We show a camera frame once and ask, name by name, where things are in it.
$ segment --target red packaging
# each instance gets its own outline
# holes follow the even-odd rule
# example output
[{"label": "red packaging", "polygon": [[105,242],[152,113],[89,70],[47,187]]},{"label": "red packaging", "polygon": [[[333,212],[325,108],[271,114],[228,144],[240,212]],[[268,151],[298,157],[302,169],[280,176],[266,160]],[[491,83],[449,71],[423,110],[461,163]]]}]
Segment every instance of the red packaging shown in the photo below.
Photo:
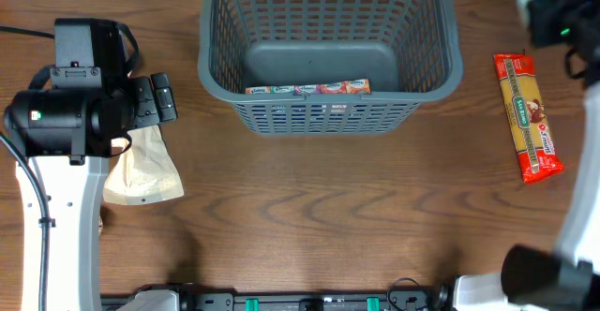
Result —
[{"label": "red packaging", "polygon": [[524,54],[495,54],[494,63],[523,182],[532,184],[562,172],[564,165],[556,156],[533,58]]},{"label": "red packaging", "polygon": [[346,82],[331,82],[328,84],[319,84],[319,91],[325,95],[345,94]]}]

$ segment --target spaghetti package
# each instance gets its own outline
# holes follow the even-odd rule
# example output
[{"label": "spaghetti package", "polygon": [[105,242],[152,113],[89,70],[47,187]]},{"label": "spaghetti package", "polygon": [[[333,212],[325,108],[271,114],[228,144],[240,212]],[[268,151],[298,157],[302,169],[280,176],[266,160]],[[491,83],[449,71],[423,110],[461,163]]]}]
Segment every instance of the spaghetti package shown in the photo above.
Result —
[{"label": "spaghetti package", "polygon": [[562,172],[564,165],[554,150],[533,58],[523,54],[495,54],[494,63],[523,182],[532,184]]}]

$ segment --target green connector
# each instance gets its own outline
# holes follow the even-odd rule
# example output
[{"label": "green connector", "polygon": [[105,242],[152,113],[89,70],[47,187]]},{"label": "green connector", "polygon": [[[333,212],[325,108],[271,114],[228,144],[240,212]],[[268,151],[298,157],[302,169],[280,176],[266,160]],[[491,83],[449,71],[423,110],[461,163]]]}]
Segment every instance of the green connector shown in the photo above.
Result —
[{"label": "green connector", "polygon": [[246,311],[259,311],[259,300],[246,300]]},{"label": "green connector", "polygon": [[367,311],[379,311],[379,298],[367,298]]}]

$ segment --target wooden table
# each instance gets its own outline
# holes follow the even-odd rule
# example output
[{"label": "wooden table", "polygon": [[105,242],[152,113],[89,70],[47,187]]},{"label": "wooden table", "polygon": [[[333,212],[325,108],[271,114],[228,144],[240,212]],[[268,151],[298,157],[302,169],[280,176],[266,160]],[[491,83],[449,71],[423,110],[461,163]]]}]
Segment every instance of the wooden table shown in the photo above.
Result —
[{"label": "wooden table", "polygon": [[[491,55],[528,45],[513,0],[455,0],[463,83],[379,136],[263,138],[208,95],[196,72],[202,0],[0,0],[0,23],[53,32],[57,17],[124,22],[139,74],[166,71],[180,119],[163,127],[186,195],[105,205],[100,287],[196,282],[239,292],[386,289],[501,269],[516,243],[550,249],[583,135],[564,47],[534,53],[563,175],[524,185]],[[0,34],[0,109],[54,63],[53,42]],[[23,212],[0,148],[0,308],[19,307]]]}]

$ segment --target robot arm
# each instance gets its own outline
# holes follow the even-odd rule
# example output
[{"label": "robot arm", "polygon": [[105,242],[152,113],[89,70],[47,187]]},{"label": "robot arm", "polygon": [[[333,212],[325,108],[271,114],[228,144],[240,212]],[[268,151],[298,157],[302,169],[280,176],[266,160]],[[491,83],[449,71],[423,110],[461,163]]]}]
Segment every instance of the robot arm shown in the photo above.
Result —
[{"label": "robot arm", "polygon": [[[592,310],[600,308],[600,0],[518,0],[532,44],[566,43],[569,77],[583,79],[585,141],[573,202],[551,254],[515,246],[502,272],[463,276],[455,284],[457,311]],[[586,69],[573,73],[577,54]]]},{"label": "robot arm", "polygon": [[[129,130],[178,115],[166,74],[128,77],[138,48],[125,25],[58,19],[54,32],[52,89],[42,89],[44,80],[19,92],[4,116],[10,142],[1,137],[22,161],[22,310],[99,310],[98,218],[111,140],[131,142]],[[135,50],[128,60],[122,36]]]}]

